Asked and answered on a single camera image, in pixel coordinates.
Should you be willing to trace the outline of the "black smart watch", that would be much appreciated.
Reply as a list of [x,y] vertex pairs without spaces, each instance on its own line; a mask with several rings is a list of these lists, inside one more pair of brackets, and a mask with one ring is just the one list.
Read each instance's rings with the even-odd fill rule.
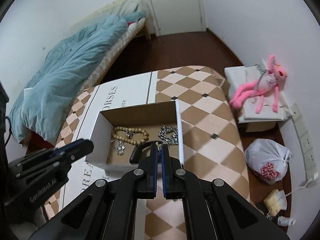
[[146,148],[151,147],[152,144],[156,144],[156,142],[161,142],[163,144],[162,141],[155,140],[155,141],[145,142],[141,145],[136,145],[135,148],[133,149],[131,157],[129,159],[130,164],[138,164],[141,159],[143,151]]

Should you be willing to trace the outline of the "white cardboard box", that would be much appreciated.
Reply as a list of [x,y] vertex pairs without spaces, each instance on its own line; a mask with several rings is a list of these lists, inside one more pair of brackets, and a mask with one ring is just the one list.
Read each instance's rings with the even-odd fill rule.
[[[135,146],[155,140],[167,144],[169,154],[184,164],[182,120],[176,101],[100,111],[89,138],[94,149],[86,162],[106,171],[133,169],[138,164],[130,164],[129,159]],[[149,153],[148,147],[141,159]]]

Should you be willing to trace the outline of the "blue duvet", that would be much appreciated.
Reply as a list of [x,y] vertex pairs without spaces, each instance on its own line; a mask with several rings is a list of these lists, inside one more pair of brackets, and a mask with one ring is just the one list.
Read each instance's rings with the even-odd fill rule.
[[41,69],[21,91],[10,111],[16,141],[23,144],[33,131],[54,144],[84,82],[127,31],[129,23],[144,17],[144,11],[123,17],[106,16],[61,40],[47,54]]

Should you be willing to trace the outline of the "checkered printed tablecloth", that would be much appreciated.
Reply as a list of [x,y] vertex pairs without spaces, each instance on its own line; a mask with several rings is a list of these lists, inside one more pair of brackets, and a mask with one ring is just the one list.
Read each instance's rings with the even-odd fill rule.
[[[225,79],[204,66],[185,66],[140,74],[107,82],[79,92],[57,139],[61,147],[80,138],[80,128],[91,132],[100,111],[113,108],[177,101],[182,118],[184,168],[199,178],[221,178],[250,201],[248,170],[240,135],[222,85]],[[116,179],[84,159],[62,191],[54,193],[44,207],[53,218],[64,206],[98,178]],[[181,200],[139,200],[145,211],[144,239],[186,239]]]

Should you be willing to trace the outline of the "yellow white package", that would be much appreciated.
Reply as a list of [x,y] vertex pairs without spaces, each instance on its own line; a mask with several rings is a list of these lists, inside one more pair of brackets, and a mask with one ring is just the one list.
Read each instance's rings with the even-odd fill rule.
[[273,190],[264,200],[268,215],[275,217],[281,210],[287,209],[287,200],[284,190]]

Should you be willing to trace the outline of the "white plastic bag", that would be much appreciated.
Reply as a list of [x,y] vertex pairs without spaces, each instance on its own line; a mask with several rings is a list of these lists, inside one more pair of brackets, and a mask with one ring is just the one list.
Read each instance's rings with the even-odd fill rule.
[[287,147],[271,139],[256,139],[245,150],[247,166],[269,185],[284,178],[291,157]]

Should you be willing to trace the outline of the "white cloth covered box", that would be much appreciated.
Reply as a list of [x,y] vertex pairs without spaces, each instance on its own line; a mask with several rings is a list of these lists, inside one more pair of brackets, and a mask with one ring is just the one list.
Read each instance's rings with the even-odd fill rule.
[[[228,87],[228,97],[231,99],[242,84],[247,84],[259,79],[265,67],[259,65],[245,67],[228,67],[224,69]],[[277,122],[286,121],[292,114],[282,92],[279,92],[278,111],[272,110],[274,103],[274,90],[264,95],[255,96],[244,101],[242,107],[236,111],[238,124],[245,132],[263,132],[275,127]]]

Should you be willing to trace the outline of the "pink panther plush toy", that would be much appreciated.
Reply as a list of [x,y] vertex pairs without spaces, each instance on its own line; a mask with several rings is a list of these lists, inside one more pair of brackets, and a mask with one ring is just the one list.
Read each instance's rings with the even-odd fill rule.
[[276,63],[274,55],[270,55],[268,57],[267,69],[261,74],[259,79],[240,85],[229,101],[229,105],[234,109],[240,109],[247,99],[259,97],[260,101],[255,110],[255,113],[259,114],[264,105],[265,94],[274,91],[272,111],[277,113],[280,85],[285,83],[286,78],[287,72],[285,69]]

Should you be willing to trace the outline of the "bed with patterned mattress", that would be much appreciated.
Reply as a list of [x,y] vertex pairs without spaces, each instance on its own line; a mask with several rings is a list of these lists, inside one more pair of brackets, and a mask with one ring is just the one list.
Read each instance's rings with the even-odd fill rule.
[[[104,16],[118,15],[120,17],[123,17],[138,11],[143,11],[146,13],[149,12],[148,5],[144,0],[116,0],[93,11],[91,14],[81,19],[79,22],[73,24],[70,27],[70,31],[74,34],[90,24],[97,23]],[[129,24],[127,30],[111,47],[111,49],[105,53],[102,61],[95,68],[93,73],[86,79],[86,81],[80,88],[80,93],[100,83],[116,58],[134,37],[136,37],[138,34],[143,33],[146,38],[150,38],[149,31],[146,25],[146,19],[147,17],[143,17]]]

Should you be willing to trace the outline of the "white door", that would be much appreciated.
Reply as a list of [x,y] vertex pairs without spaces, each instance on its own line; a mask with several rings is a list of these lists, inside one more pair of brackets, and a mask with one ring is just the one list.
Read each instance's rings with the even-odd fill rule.
[[146,0],[158,36],[205,31],[203,0]]

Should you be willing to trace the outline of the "white wall power strip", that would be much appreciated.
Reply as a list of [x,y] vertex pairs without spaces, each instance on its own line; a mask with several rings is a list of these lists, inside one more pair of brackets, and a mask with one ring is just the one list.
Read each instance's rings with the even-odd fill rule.
[[313,152],[313,144],[311,141],[309,130],[305,123],[304,116],[300,112],[298,105],[295,102],[290,107],[290,111],[303,156],[306,187],[312,187],[317,184],[319,172],[315,154]]

